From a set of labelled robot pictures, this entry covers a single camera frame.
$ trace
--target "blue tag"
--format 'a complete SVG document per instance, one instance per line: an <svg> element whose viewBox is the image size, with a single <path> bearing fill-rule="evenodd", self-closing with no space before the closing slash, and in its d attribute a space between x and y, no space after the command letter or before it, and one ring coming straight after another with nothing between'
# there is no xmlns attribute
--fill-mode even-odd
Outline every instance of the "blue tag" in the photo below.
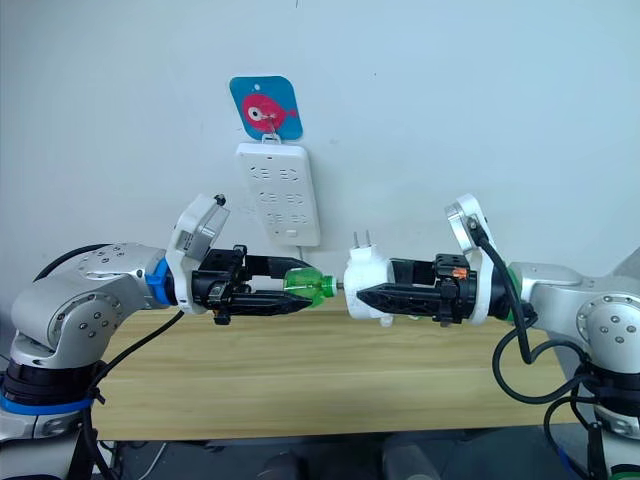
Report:
<svg viewBox="0 0 640 480"><path fill-rule="evenodd" d="M256 140L277 133L282 140L302 136L293 86L284 77L234 77L231 95L247 134Z"/></svg>

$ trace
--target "white power strip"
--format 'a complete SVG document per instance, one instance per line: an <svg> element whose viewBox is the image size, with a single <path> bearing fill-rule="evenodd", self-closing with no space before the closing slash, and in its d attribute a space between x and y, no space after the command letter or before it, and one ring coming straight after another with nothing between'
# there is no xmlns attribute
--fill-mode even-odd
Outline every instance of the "white power strip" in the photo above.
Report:
<svg viewBox="0 0 640 480"><path fill-rule="evenodd" d="M307 151L297 145L241 143L236 156L271 241L317 246L320 224Z"/></svg>

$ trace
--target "black cable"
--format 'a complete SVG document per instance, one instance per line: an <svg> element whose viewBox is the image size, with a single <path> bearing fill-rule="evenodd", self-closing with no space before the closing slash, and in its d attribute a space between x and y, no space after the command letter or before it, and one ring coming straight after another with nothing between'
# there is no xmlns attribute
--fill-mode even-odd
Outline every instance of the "black cable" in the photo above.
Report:
<svg viewBox="0 0 640 480"><path fill-rule="evenodd" d="M60 265L62 265L64 262L72 259L77 255L80 255L81 253L93 252L94 250L98 250L99 248L106 247L107 245L109 244L97 243L95 245L87 245L85 247L80 247L80 248L76 248L75 250L71 250L70 252L67 252L64 255L59 256L49 265L44 267L44 269L36 276L36 278L33 281L37 282L38 280L43 279L44 277L49 275L51 272L53 272L56 268L58 268Z"/></svg>
<svg viewBox="0 0 640 480"><path fill-rule="evenodd" d="M544 414L544 421L543 421L543 428L544 428L544 436L547 439L547 442L549 442L549 445L551 445L551 447L553 448L553 450L558 454L558 455L564 455L568 462L569 465L571 466L571 468L573 469L573 471L575 471L580 478L584 478L587 479L589 478L589 475L584 472L582 470L582 468L580 468L580 466L576 463L575 460L573 460L572 458L570 458L561 448L560 446L556 443L556 441L553 439L553 435L551 435L551 417L553 416L554 412L562 405L564 405L565 403L589 403L589 404L597 404L598 400L594 397L577 397L574 395L571 395L569 397L563 397L563 398L559 398L558 400L556 400L555 402L553 402L551 405L549 405L549 408L547 408L546 413Z"/></svg>
<svg viewBox="0 0 640 480"><path fill-rule="evenodd" d="M571 397L578 397L578 393L580 393L580 385L576 385L575 387L573 387L573 389L571 390ZM576 401L571 401L570 405L571 411L580 422L580 425L582 425L585 430L589 430L589 422L587 422L587 419L584 418L580 410L578 410L578 403Z"/></svg>
<svg viewBox="0 0 640 480"><path fill-rule="evenodd" d="M513 324L515 326L515 332L518 336L518 346L520 347L520 356L527 365L531 365L534 359L531 357L531 351L529 350L529 338L527 337L527 327L525 325L524 312L522 310L522 302L520 301L520 295L516 292L516 287L513 283L513 279L509 274L507 265L500 257L500 254L493 248L493 245L489 242L489 238L482 228L478 225L479 235L475 240L476 244L482 248L489 256L493 265L498 270L498 274L504 285L509 307L513 313Z"/></svg>
<svg viewBox="0 0 640 480"><path fill-rule="evenodd" d="M140 450L140 449L146 447L148 443L149 442L140 442L140 445L135 445L134 442L126 442L124 445L125 445L125 447L129 447L132 450Z"/></svg>
<svg viewBox="0 0 640 480"><path fill-rule="evenodd" d="M482 229L482 227L475 224L471 230L474 232L473 239L476 242L476 244L480 248L482 248L486 252L486 254L489 256L489 258L493 261L493 264L496 270L498 271L498 274L500 275L500 278L504 285L505 293L507 295L507 300L509 302L509 307L511 308L511 312L513 313L514 329L511 332L507 333L500 340L500 342L498 342L498 345L496 346L496 349L493 352L493 358L491 361L493 376L495 377L496 382L498 382L498 385L500 386L500 388L502 388L502 390L511 398L514 398L515 400L518 400L520 402L529 403L529 404L542 404L542 403L552 402L560 398L561 396L563 396L564 394L566 394L576 386L579 387L582 381L589 379L591 377L585 376L585 375L576 375L574 376L574 378L570 379L568 382L558 387L553 392L547 395L541 395L541 396L535 396L535 397L522 395L516 392L504 380L504 377L502 376L502 372L500 370L500 359L502 358L502 353L504 352L509 342L516 337L518 338L518 347L520 348L520 356L522 357L522 360L527 365L531 365L533 362L536 361L536 359L538 358L538 356L540 356L540 354L554 347L570 348L578 355L578 357L580 357L581 363L586 362L588 360L588 357L587 357L587 354L582 350L582 348L580 348L578 344L568 340L549 340L547 342L544 342L538 345L533 350L531 350L529 346L529 338L527 336L527 328L532 326L536 322L538 317L535 314L535 312L532 312L532 315L530 316L530 318L525 319L524 309L522 306L522 302L520 300L520 295L516 291L516 286L513 282L513 278L511 278L511 275L509 274L509 270L507 268L507 265L504 263L504 260L502 260L502 257L500 257L500 254L493 247L493 245L491 245L491 243L489 242L489 238L487 237L487 234Z"/></svg>
<svg viewBox="0 0 640 480"><path fill-rule="evenodd" d="M102 368L98 372L98 374L95 376L95 378L89 385L88 395L91 397L97 396L98 384L102 379L104 379L109 374L111 370L113 370L120 362L122 362L125 358L127 358L136 350L138 350L140 347L146 345L154 338L166 332L178 320L180 320L183 315L184 315L184 312L179 311L171 318L171 320L169 320L168 322L166 322L165 324L163 324L162 326L160 326L159 328L151 332L146 337L138 340L136 343L134 343L130 347L123 350L113 360L107 363L104 366L104 368ZM102 453L100 453L100 450L98 449L98 445L96 443L97 431L93 429L93 421L91 419L91 407L87 407L82 410L82 433L84 435L84 440L87 444L87 448L89 449L89 453L93 457L93 460L98 466L98 469L100 470L100 473L102 474L102 476L105 478L105 480L117 480L116 477L113 475L113 472L111 471L111 469L109 469L107 462L105 462L102 456Z"/></svg>
<svg viewBox="0 0 640 480"><path fill-rule="evenodd" d="M533 319L528 320L525 323L525 326L526 327L531 326L533 323L535 323L535 320L536 320L535 317ZM493 358L491 359L491 369L493 371L493 376L495 377L496 382L498 383L500 388L511 398L518 400L519 402L522 402L522 403L528 403L531 405L540 405L543 403L552 402L560 398L564 394L568 393L571 389L575 388L576 386L579 386L580 383L582 383L583 381L587 379L591 379L589 375L578 374L574 376L572 379L570 379L569 381L567 381L564 385L558 387L553 392L548 393L547 395L534 397L534 396L522 395L521 393L516 392L507 384L504 377L502 376L502 371L500 370L500 359L502 358L502 354L505 348L507 347L507 345L509 344L509 342L511 342L511 340L513 340L516 336L517 336L517 331L515 329L507 333L498 342L496 349L493 351ZM576 353L578 353L581 361L586 360L586 354L579 347L577 347L577 345L564 340L549 340L547 342L544 342L538 345L531 352L532 360L535 361L542 352L553 347L571 348Z"/></svg>

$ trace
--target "blue ring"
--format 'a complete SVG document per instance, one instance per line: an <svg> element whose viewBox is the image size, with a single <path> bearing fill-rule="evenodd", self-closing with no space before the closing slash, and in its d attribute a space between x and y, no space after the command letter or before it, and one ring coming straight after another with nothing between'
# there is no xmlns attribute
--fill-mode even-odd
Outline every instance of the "blue ring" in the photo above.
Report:
<svg viewBox="0 0 640 480"><path fill-rule="evenodd" d="M12 402L4 396L0 396L0 409L18 415L54 415L58 413L70 413L91 406L93 400L85 398L77 402L61 403L58 405L23 405Z"/></svg>
<svg viewBox="0 0 640 480"><path fill-rule="evenodd" d="M169 264L167 263L167 259L163 258L158 262L158 265L156 265L153 274L147 273L144 276L147 285L153 292L153 296L162 305L171 305L171 302L167 298L167 292L164 289L164 282L167 279L168 272Z"/></svg>

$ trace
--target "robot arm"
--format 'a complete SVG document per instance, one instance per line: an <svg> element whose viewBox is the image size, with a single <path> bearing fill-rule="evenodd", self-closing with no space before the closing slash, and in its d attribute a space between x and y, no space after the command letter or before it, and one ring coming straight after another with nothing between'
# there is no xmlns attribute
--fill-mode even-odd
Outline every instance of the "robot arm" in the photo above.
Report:
<svg viewBox="0 0 640 480"><path fill-rule="evenodd" d="M211 310L217 324L228 324L233 315L286 314L311 305L282 290L254 292L247 283L254 276L282 279L307 263L247 255L243 245L210 248L228 216L224 203L222 196L196 198L166 251L128 243L102 246L18 296L12 309L17 333L0 377L0 479L60 477L68 470L82 446L78 424L91 405L88 387L111 336L134 312L177 305L185 313ZM48 458L52 449L57 463L23 461L31 454Z"/></svg>
<svg viewBox="0 0 640 480"><path fill-rule="evenodd" d="M553 343L570 344L584 359L581 378L588 378L584 386L594 395L587 400L596 417L587 425L592 478L640 476L640 249L602 278L533 263L513 263L501 272L487 253L495 252L495 245L477 201L466 195L446 212L465 256L440 254L435 262L392 259L394 281L367 285L357 292L358 299L385 314L477 325L488 316L504 320L512 315L511 283L517 303L535 312L532 327L567 338ZM505 282L505 276L511 279ZM527 363L535 360L534 351L521 343ZM571 385L565 386L566 392ZM557 399L549 411L568 400Z"/></svg>

